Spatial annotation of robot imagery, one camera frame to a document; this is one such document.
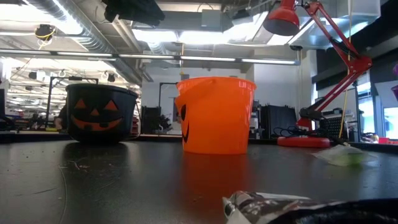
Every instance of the orange pumpkin bucket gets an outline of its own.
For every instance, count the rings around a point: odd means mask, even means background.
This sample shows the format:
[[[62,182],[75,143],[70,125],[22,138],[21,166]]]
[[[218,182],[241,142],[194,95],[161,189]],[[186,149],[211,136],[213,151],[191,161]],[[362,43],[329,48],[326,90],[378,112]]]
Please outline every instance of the orange pumpkin bucket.
[[[256,85],[229,77],[205,77],[177,84],[183,150],[202,154],[244,154]]]

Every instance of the halloween candy bucket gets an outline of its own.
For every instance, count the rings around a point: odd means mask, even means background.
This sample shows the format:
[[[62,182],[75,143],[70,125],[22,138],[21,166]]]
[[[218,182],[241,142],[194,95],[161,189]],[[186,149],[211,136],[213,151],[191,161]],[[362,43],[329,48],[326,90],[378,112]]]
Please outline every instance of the halloween candy bucket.
[[[244,154],[256,85],[229,77],[205,77],[177,84],[183,149],[204,154]]]
[[[72,84],[68,92],[68,133],[77,141],[116,143],[128,137],[137,94],[116,86]]]

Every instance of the desk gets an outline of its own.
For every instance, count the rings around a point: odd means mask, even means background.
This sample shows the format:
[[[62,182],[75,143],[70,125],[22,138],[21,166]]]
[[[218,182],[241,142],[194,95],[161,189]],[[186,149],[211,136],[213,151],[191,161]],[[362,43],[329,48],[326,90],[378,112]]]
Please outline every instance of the desk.
[[[398,156],[337,167],[314,151],[249,145],[248,154],[183,153],[179,142],[0,145],[3,223],[225,223],[237,190],[357,200],[398,197]]]

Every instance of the lamp base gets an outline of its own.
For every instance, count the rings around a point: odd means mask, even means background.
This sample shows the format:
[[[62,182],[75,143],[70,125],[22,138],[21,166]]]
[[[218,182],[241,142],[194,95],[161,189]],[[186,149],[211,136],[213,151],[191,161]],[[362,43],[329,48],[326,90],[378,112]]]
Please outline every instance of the lamp base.
[[[288,147],[312,147],[312,148],[329,148],[330,140],[328,138],[313,137],[279,137],[278,146]]]

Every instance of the plastic bag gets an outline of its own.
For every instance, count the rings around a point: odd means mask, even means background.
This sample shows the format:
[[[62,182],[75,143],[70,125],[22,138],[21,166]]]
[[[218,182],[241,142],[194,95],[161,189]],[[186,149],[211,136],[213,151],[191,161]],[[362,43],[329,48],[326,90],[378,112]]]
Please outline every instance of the plastic bag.
[[[371,162],[377,159],[367,152],[351,146],[337,145],[331,149],[313,154],[318,159],[323,159],[336,166],[351,166],[362,162]]]

